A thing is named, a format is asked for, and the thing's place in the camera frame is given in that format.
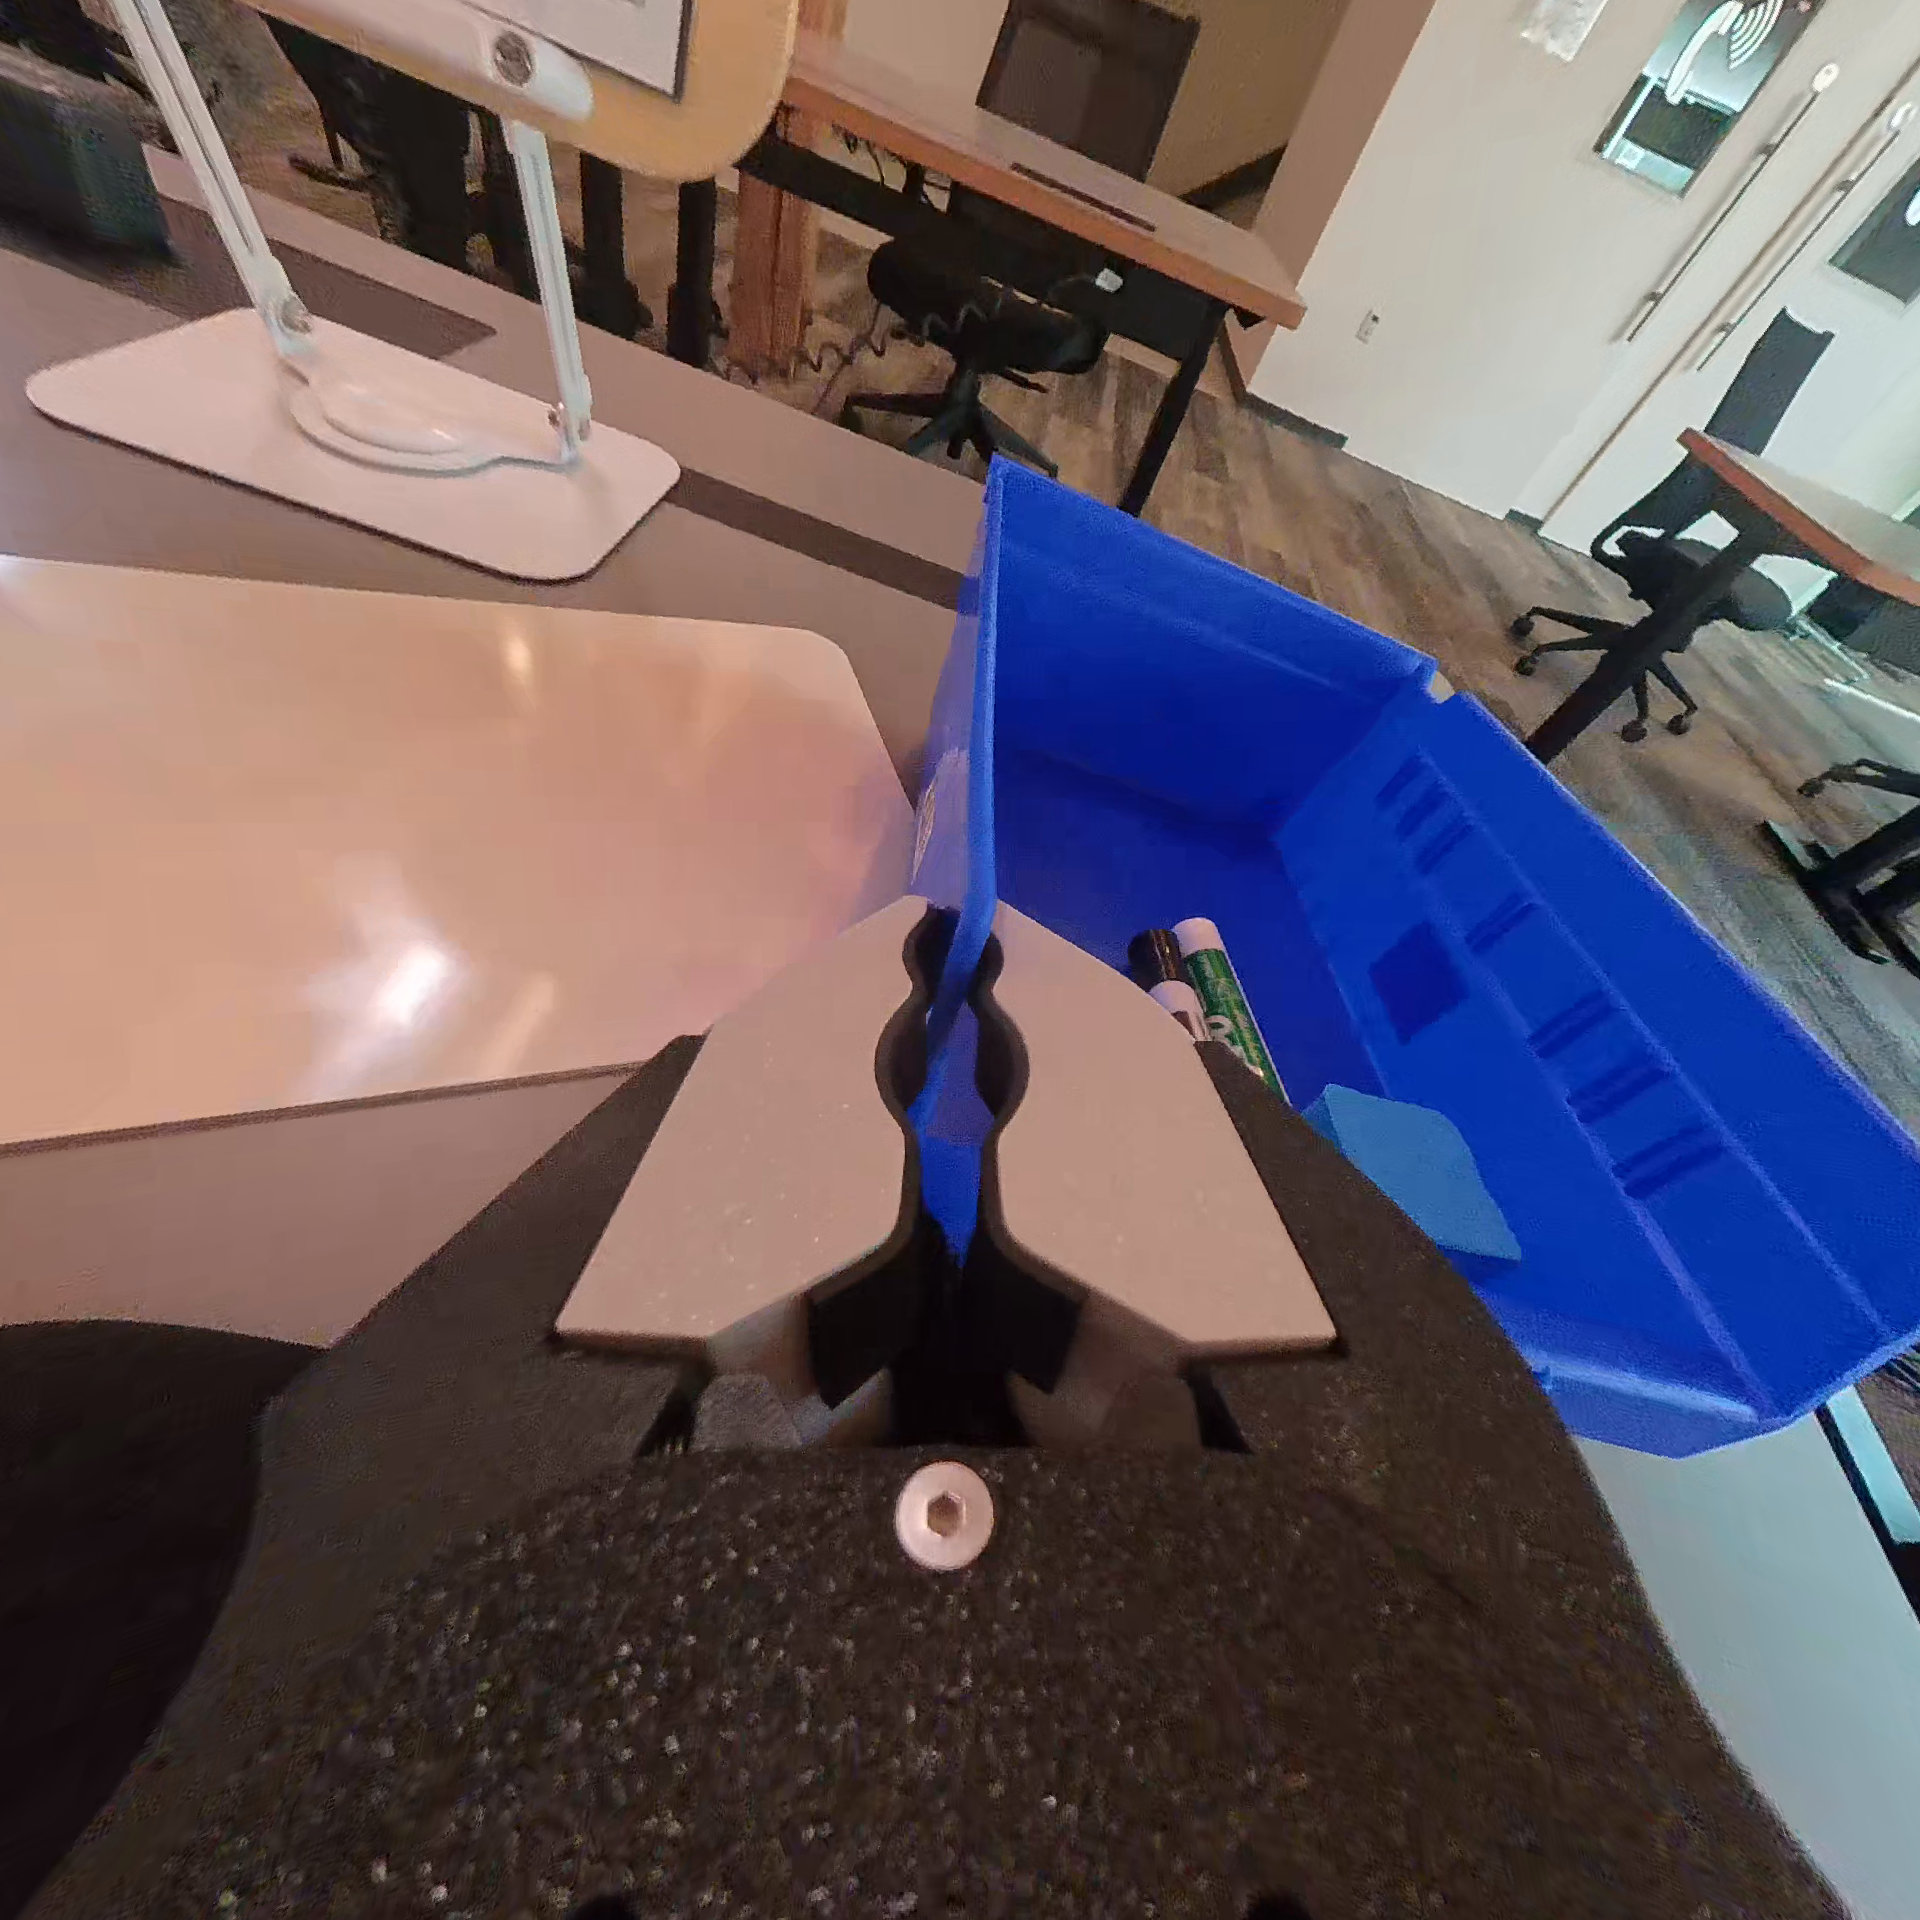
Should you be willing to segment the blue whiteboard eraser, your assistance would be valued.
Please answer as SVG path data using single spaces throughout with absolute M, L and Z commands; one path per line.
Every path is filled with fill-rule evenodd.
M 1453 1118 L 1337 1082 L 1303 1116 L 1466 1278 L 1491 1281 L 1522 1264 L 1522 1245 Z

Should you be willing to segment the blue plastic storage bin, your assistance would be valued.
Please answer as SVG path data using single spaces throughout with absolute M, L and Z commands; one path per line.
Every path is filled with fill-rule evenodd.
M 1458 1128 L 1519 1242 L 1471 1278 L 1578 1437 L 1689 1458 L 1916 1346 L 1916 1140 L 1485 706 L 1031 469 L 982 500 L 910 883 L 960 928 L 946 1224 L 996 907 L 1115 975 L 1206 919 L 1295 1100 Z

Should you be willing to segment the grey box device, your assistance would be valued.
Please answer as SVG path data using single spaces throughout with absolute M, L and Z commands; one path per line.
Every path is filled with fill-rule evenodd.
M 108 83 L 3 49 L 5 223 L 94 251 L 168 259 L 171 223 L 134 120 Z

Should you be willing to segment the white metal desk stand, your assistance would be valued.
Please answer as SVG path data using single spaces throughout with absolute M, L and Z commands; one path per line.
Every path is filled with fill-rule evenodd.
M 548 134 L 708 180 L 783 100 L 795 3 L 316 3 L 267 13 L 500 118 L 558 398 L 315 316 L 295 293 L 159 5 L 115 5 L 250 304 L 43 368 L 48 420 L 524 583 L 587 578 L 680 482 L 592 420 Z

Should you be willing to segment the black office chair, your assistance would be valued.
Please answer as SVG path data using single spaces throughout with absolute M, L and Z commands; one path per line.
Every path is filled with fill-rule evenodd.
M 1199 18 L 1147 3 L 1008 5 L 975 103 L 985 112 L 1084 156 L 1129 180 L 1147 180 L 1188 72 Z M 1038 390 L 1043 375 L 1092 372 L 1109 332 L 1062 301 L 1092 288 L 1106 261 L 1072 234 L 979 190 L 953 186 L 956 229 L 988 236 L 1043 271 L 1028 293 L 979 271 L 945 239 L 892 239 L 869 265 L 877 309 L 901 321 L 907 340 L 941 348 L 953 362 L 935 395 L 853 395 L 839 422 L 861 414 L 925 420 L 904 453 L 975 450 L 1056 476 L 1043 448 L 998 419 L 985 401 L 990 379 Z
M 1704 434 L 1730 450 L 1763 454 L 1833 343 L 1833 332 L 1804 324 L 1788 311 L 1774 314 L 1718 398 Z M 1723 547 L 1692 536 L 1715 505 L 1717 474 L 1683 461 L 1590 542 L 1590 559 L 1625 585 L 1644 608 L 1644 622 L 1659 622 L 1674 607 L 1692 612 L 1692 625 L 1668 636 L 1661 657 L 1633 680 L 1636 711 L 1619 733 L 1625 745 L 1642 745 L 1650 733 L 1652 684 L 1662 684 L 1679 706 L 1666 733 L 1686 737 L 1692 730 L 1701 706 L 1671 661 L 1685 654 L 1703 629 L 1727 622 L 1764 634 L 1792 618 L 1784 589 L 1752 564 L 1734 570 Z

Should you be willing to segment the green dry erase marker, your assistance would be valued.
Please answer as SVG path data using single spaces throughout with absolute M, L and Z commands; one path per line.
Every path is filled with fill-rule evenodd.
M 1280 1066 L 1240 982 L 1219 926 L 1188 919 L 1171 930 L 1180 968 L 1199 998 L 1208 1036 L 1290 1104 Z

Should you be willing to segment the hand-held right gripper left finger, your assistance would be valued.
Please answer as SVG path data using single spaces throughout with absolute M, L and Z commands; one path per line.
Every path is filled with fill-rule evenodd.
M 904 895 L 715 1022 L 558 1312 L 569 1346 L 758 1381 L 802 1442 L 887 1442 L 945 1289 L 913 1106 L 946 916 Z

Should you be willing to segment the black dry erase marker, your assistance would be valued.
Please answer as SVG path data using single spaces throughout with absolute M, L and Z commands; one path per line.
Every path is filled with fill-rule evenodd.
M 1134 935 L 1126 947 L 1126 964 L 1141 990 L 1178 1021 L 1194 1044 L 1208 1042 L 1206 1009 L 1171 928 L 1151 926 Z

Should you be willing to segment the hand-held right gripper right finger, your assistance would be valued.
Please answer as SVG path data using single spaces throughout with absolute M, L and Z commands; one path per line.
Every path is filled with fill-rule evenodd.
M 1337 1355 L 1222 1049 L 1010 907 L 970 1004 L 990 1128 L 962 1298 L 1025 1440 L 1197 1442 L 1197 1375 Z

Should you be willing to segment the wooden office desk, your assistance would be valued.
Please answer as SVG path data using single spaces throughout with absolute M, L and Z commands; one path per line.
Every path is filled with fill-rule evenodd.
M 1129 516 L 1145 512 L 1227 321 L 1296 328 L 1306 316 L 1296 283 L 1250 231 L 976 105 L 920 98 L 899 72 L 819 35 L 801 36 L 780 107 L 736 172 L 877 231 L 883 245 L 942 239 L 1026 293 L 1044 290 L 1044 272 L 953 225 L 953 186 L 1098 252 L 1106 269 L 1095 286 L 1062 304 L 1105 328 L 1109 345 L 1126 340 L 1175 365 L 1116 500 Z
M 1919 533 L 1909 522 L 1788 473 L 1761 454 L 1717 442 L 1703 429 L 1679 437 L 1683 463 L 1715 474 L 1710 516 L 1727 520 L 1734 538 L 1723 547 L 1734 570 L 1761 559 L 1815 564 L 1872 594 L 1919 607 Z M 1539 762 L 1554 762 L 1588 733 L 1659 658 L 1674 632 L 1692 625 L 1692 612 L 1671 607 L 1657 622 L 1617 630 L 1593 672 L 1548 713 L 1524 745 Z

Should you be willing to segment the white whiteboard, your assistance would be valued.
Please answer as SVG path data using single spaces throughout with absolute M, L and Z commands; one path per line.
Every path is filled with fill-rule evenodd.
M 777 625 L 5 560 L 5 1145 L 643 1063 L 907 891 Z

